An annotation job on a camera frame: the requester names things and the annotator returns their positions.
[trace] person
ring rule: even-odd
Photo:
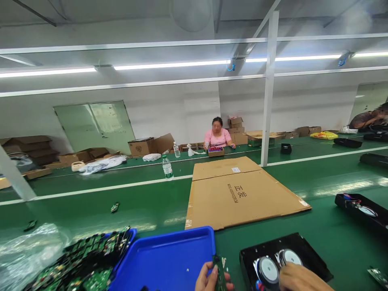
[[[218,268],[215,266],[211,274],[207,276],[209,270],[213,268],[212,262],[207,262],[202,266],[195,291],[214,291],[217,282]],[[230,275],[224,274],[227,291],[234,290],[234,285],[230,282]],[[282,267],[279,274],[280,291],[334,291],[315,273],[311,272],[304,266],[287,262],[286,266]]]
[[[380,105],[373,111],[357,114],[349,124],[350,129],[362,129],[369,125],[382,124],[388,117],[388,102]]]
[[[212,128],[208,130],[205,134],[205,142],[203,149],[206,151],[208,148],[219,146],[225,147],[230,146],[236,148],[236,145],[232,142],[229,132],[222,128],[222,119],[221,117],[216,117],[213,119]]]

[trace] blue cable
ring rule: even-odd
[[[345,63],[346,63],[346,59],[347,59],[348,57],[345,57],[344,59],[342,59],[342,60],[339,60],[339,62],[338,62],[338,66],[339,67],[342,67],[343,65],[345,65]]]
[[[228,71],[234,71],[234,67],[235,67],[235,65],[234,65],[234,63],[232,64],[232,69],[230,70],[229,68],[228,68],[228,65],[225,65],[226,66],[226,69],[228,70]]]

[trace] yellow plastic bag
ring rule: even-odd
[[[332,133],[330,131],[321,131],[320,133],[310,134],[310,137],[332,140],[332,139],[338,138],[338,135],[336,135],[335,133]]]

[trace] plastic bottle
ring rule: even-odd
[[[168,160],[167,155],[163,155],[162,157],[163,157],[162,166],[163,166],[164,175],[165,175],[167,181],[171,181],[172,179],[174,179],[174,174],[173,174],[173,169],[171,168],[171,163]]]
[[[179,151],[179,147],[177,146],[176,141],[174,142],[174,153],[176,158],[179,158],[181,156],[181,152]]]

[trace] white plastic bag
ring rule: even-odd
[[[349,125],[344,125],[343,127],[341,127],[341,129],[339,130],[338,133],[342,133],[342,134],[356,134],[356,133],[358,133],[358,129],[350,129]]]
[[[206,152],[203,152],[203,153],[199,153],[199,152],[195,152],[195,151],[193,151],[193,149],[191,148],[191,144],[187,144],[187,147],[189,148],[189,151],[188,151],[188,153],[189,153],[189,156],[193,156],[193,155],[195,155],[195,154],[205,154]]]
[[[143,161],[144,162],[151,162],[151,161],[155,161],[157,159],[160,159],[162,157],[161,154],[148,154],[148,155],[145,155],[143,157]]]
[[[0,245],[0,291],[22,290],[62,255],[70,241],[55,224],[43,224]]]
[[[118,166],[126,160],[127,160],[127,156],[124,156],[124,155],[113,156],[103,160],[98,160],[95,162],[88,163],[82,168],[80,168],[78,171],[81,172],[81,175],[86,176],[105,169]]]

